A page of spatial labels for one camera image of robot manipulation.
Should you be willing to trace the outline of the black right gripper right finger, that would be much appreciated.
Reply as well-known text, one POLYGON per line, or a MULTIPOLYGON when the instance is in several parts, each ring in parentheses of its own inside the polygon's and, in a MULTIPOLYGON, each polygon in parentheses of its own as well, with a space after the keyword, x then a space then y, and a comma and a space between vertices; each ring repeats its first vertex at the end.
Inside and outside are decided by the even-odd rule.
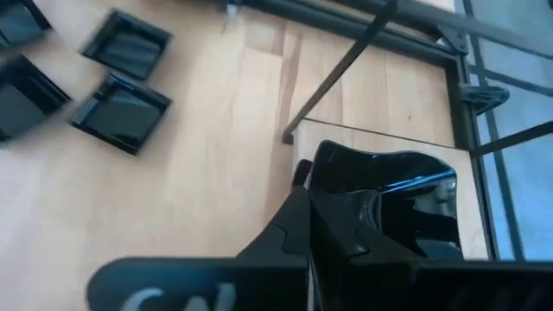
POLYGON ((553 311, 553 263, 429 260, 347 209, 311 216, 323 311, 553 311))

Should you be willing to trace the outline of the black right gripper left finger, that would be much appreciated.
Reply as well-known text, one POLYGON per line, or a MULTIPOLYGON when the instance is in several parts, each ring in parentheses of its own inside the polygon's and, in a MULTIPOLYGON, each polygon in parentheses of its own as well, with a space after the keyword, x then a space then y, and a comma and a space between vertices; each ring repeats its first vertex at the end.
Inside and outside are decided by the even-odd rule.
POLYGON ((90 311, 307 311, 312 163, 296 165, 290 194, 235 257, 124 257, 86 287, 90 311))

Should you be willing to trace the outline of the black metal wooden rack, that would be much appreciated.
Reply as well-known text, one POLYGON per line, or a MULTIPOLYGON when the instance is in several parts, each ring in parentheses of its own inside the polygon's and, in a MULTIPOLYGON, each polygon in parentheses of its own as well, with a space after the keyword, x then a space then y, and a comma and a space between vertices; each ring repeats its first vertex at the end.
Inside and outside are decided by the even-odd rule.
POLYGON ((313 95, 308 99, 307 103, 302 106, 299 112, 289 122, 283 131, 282 142, 285 144, 293 143, 293 131, 299 123, 313 110, 320 102, 323 96, 331 89, 338 81, 344 72, 356 61, 362 52, 374 41, 378 33, 385 28, 386 24, 398 11, 399 0, 390 0, 377 13, 372 24, 366 28, 362 36, 352 45, 345 56, 338 62, 332 72, 323 80, 320 86, 316 89, 313 95))

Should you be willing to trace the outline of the black frame foot bracket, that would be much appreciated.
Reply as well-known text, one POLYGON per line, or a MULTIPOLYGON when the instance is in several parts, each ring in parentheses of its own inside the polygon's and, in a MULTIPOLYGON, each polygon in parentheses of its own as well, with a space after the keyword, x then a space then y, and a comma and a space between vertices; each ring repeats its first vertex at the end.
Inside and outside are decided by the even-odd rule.
POLYGON ((511 95, 499 86, 461 86, 460 90, 462 101, 473 108, 476 116, 502 105, 511 95))

